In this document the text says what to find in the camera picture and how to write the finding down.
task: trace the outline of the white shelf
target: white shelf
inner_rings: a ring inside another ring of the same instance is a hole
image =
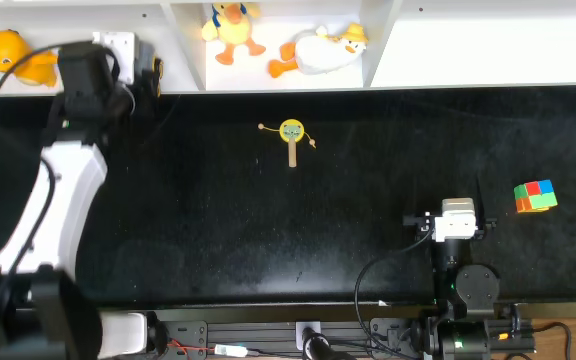
[[[410,87],[576,84],[576,0],[261,0],[253,39],[258,57],[201,39],[204,0],[0,0],[0,30],[34,47],[132,31],[164,60],[163,93],[317,91]],[[340,33],[361,23],[370,42],[360,61],[316,76],[267,73],[279,47],[303,30]],[[10,79],[3,94],[53,94]]]

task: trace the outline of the wooden floor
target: wooden floor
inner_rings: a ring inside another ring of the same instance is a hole
[[[535,328],[548,325],[553,321],[560,321],[568,327],[572,332],[572,351],[570,357],[576,360],[576,319],[552,319],[552,320],[534,320]],[[553,328],[548,331],[535,334],[537,340],[537,353],[526,354],[532,360],[565,360],[565,345],[566,333],[561,328]],[[503,360],[505,356],[494,356],[495,360]],[[521,360],[520,357],[515,357],[514,360]]]

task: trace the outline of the green square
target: green square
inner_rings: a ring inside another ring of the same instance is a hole
[[[546,193],[541,195],[541,201],[544,203],[544,206],[557,206],[557,197],[555,193]]]
[[[528,191],[526,191],[526,185],[522,184],[515,188],[515,200],[528,197]]]
[[[533,210],[548,207],[548,205],[546,205],[546,202],[544,201],[543,195],[532,195],[530,197],[530,205],[532,205]]]

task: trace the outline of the colorful cube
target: colorful cube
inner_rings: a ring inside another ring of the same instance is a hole
[[[515,187],[518,213],[542,212],[557,206],[557,197],[550,180],[533,181]]]

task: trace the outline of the black table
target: black table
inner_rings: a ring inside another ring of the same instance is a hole
[[[49,104],[3,100],[8,130],[38,149]],[[497,269],[502,300],[576,301],[576,87],[166,96],[161,113],[173,105],[107,156],[77,263],[99,304],[350,301],[365,263],[412,241],[402,215],[474,197],[477,178],[499,226],[473,258]],[[317,141],[298,144],[296,169],[257,129],[288,118]],[[0,143],[0,248],[37,166]],[[541,179],[560,205],[516,214],[514,186]],[[362,289],[431,303],[428,245]]]

